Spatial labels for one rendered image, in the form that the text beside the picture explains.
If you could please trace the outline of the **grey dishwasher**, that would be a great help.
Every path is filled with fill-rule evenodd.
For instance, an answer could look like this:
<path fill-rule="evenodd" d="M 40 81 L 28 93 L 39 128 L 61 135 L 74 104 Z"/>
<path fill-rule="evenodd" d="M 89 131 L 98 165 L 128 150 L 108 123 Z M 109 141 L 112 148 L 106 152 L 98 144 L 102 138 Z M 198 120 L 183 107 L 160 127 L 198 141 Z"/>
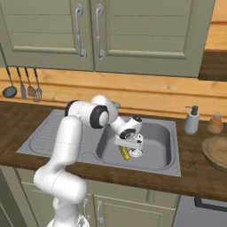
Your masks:
<path fill-rule="evenodd" d="M 196 207 L 191 196 L 180 197 L 172 227 L 227 227 L 227 213 Z M 202 199 L 203 203 L 227 207 L 227 202 Z"/>

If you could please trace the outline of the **grey hanging turner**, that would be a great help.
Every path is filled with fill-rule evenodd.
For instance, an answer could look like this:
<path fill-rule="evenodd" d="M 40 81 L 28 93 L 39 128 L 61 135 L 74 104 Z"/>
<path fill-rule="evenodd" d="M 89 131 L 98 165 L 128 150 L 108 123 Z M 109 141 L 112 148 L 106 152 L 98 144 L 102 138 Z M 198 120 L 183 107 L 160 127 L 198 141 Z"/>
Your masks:
<path fill-rule="evenodd" d="M 17 69 L 18 77 L 20 79 L 20 93 L 21 93 L 21 97 L 23 99 L 26 99 L 27 98 L 27 92 L 26 92 L 26 88 L 24 86 L 24 83 L 23 83 L 23 81 L 21 79 L 20 69 L 18 67 L 16 67 L 16 69 Z"/>

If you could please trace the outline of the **brown hanging spatula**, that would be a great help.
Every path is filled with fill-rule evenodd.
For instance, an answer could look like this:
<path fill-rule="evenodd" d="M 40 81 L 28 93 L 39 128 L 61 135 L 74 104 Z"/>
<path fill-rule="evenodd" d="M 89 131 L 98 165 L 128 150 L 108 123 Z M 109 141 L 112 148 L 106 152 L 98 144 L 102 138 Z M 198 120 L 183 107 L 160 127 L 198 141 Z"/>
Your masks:
<path fill-rule="evenodd" d="M 35 89 L 34 89 L 34 87 L 31 85 L 31 82 L 30 82 L 30 79 L 29 79 L 28 70 L 27 70 L 26 67 L 24 67 L 24 70 L 25 70 L 25 74 L 26 74 L 26 77 L 27 77 L 27 81 L 28 81 L 27 94 L 28 94 L 30 97 L 34 97 L 34 95 L 35 95 Z"/>

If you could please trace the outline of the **wide olive wall cupboard door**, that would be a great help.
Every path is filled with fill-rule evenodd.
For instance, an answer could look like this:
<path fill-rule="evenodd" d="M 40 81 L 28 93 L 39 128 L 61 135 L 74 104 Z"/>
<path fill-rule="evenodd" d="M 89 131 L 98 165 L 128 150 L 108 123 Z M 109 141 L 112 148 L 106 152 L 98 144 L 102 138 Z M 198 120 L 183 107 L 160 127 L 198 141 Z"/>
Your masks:
<path fill-rule="evenodd" d="M 98 59 L 96 4 L 103 60 Z M 215 0 L 90 0 L 95 69 L 99 72 L 196 78 Z"/>

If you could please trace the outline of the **olive base cupboard door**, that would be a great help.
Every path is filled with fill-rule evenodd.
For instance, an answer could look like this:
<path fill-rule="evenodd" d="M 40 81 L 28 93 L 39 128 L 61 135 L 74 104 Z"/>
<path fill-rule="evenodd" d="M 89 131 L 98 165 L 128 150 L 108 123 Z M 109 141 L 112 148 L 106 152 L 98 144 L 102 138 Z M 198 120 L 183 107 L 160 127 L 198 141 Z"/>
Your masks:
<path fill-rule="evenodd" d="M 172 227 L 176 210 L 145 203 L 94 196 L 96 215 L 98 200 L 103 205 L 100 214 L 104 221 L 98 227 Z"/>
<path fill-rule="evenodd" d="M 54 218 L 55 213 L 52 206 L 53 197 L 40 191 L 34 184 L 21 182 L 25 194 L 27 195 L 29 204 L 34 212 L 35 218 L 39 227 L 47 227 L 49 222 Z M 78 205 L 79 211 L 82 215 L 90 216 L 90 227 L 96 227 L 92 211 L 92 199 L 91 195 L 86 196 L 88 203 L 86 204 L 86 212 L 83 212 L 84 203 L 81 202 Z"/>

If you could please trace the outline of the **olive drawer front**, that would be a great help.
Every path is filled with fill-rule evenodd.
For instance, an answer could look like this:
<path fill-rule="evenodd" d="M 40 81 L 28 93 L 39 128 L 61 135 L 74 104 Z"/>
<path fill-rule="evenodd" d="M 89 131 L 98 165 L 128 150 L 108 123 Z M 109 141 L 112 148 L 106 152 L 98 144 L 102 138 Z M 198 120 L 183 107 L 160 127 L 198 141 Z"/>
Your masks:
<path fill-rule="evenodd" d="M 176 208 L 180 196 L 169 192 L 159 192 L 143 188 L 110 184 L 93 180 L 87 181 L 89 192 L 99 196 L 121 200 L 148 203 L 167 208 Z"/>

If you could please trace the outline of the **brown round jar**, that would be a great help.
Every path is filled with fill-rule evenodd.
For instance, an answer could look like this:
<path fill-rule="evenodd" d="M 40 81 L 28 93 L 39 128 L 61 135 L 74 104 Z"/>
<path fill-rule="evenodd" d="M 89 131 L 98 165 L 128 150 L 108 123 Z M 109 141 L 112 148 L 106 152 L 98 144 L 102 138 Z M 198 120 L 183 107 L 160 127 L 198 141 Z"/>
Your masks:
<path fill-rule="evenodd" d="M 223 131 L 223 117 L 219 112 L 215 113 L 209 120 L 207 130 L 215 134 L 219 134 Z"/>

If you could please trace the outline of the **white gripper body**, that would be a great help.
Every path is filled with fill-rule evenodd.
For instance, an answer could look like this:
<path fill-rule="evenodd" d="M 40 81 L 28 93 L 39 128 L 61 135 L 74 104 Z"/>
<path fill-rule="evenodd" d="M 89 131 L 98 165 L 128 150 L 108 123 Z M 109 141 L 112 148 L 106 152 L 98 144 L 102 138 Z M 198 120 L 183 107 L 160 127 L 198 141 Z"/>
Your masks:
<path fill-rule="evenodd" d="M 125 146 L 132 149 L 143 149 L 144 138 L 142 136 L 132 137 L 130 139 L 120 139 L 115 137 L 114 143 L 119 146 Z"/>

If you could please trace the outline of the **wooden bowl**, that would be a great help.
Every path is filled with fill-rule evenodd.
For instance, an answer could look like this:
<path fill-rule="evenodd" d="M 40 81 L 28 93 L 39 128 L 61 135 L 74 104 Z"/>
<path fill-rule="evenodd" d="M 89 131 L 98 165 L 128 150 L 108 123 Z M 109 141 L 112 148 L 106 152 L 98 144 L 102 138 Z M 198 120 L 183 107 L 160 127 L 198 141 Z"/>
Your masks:
<path fill-rule="evenodd" d="M 202 142 L 202 152 L 207 162 L 227 173 L 227 137 L 209 137 Z"/>

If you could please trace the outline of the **grey steel sink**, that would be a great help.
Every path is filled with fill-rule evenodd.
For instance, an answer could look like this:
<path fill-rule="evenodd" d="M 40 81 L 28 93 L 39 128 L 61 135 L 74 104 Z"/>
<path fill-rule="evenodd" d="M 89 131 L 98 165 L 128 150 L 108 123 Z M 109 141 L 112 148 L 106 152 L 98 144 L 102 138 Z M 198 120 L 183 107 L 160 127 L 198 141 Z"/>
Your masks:
<path fill-rule="evenodd" d="M 33 134 L 19 148 L 19 153 L 51 157 L 62 110 L 53 110 Z M 108 167 L 126 168 L 168 176 L 180 176 L 180 160 L 176 136 L 176 123 L 156 119 L 143 119 L 143 154 L 124 160 L 119 146 L 114 143 L 110 127 L 85 127 L 78 161 Z"/>

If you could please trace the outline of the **grey slotted hanging spatula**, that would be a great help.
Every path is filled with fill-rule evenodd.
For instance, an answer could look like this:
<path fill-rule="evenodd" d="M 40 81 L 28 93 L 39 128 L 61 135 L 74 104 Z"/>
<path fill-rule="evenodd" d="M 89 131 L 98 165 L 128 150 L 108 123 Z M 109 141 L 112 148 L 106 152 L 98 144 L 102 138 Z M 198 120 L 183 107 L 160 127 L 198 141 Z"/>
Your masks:
<path fill-rule="evenodd" d="M 34 74 L 35 74 L 35 78 L 37 80 L 38 75 L 37 75 L 36 69 L 34 69 Z M 40 86 L 37 86 L 37 89 L 35 90 L 34 101 L 40 102 L 42 100 L 42 96 L 43 96 L 43 91 L 40 88 Z"/>

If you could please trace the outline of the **dark hanging ladle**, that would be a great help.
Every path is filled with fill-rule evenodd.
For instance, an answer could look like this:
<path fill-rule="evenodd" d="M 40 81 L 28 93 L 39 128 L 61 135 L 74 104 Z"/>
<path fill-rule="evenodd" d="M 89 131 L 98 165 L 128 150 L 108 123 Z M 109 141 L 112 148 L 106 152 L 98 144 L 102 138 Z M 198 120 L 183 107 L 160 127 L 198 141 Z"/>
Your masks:
<path fill-rule="evenodd" d="M 9 67 L 6 68 L 6 71 L 7 71 L 7 74 L 10 76 L 11 73 L 10 73 Z M 12 79 L 11 79 L 11 86 L 5 88 L 2 94 L 5 98 L 14 98 L 17 95 L 17 89 L 13 86 Z"/>

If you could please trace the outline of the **grey soap dispenser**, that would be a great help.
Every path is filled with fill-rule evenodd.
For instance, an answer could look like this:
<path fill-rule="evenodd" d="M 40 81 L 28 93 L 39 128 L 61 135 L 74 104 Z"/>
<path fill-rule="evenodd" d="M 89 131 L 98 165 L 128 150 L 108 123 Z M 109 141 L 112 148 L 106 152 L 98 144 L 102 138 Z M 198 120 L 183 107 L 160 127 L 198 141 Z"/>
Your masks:
<path fill-rule="evenodd" d="M 184 122 L 184 132 L 188 135 L 193 135 L 198 130 L 200 115 L 198 106 L 190 106 L 190 109 L 191 111 L 187 114 Z"/>

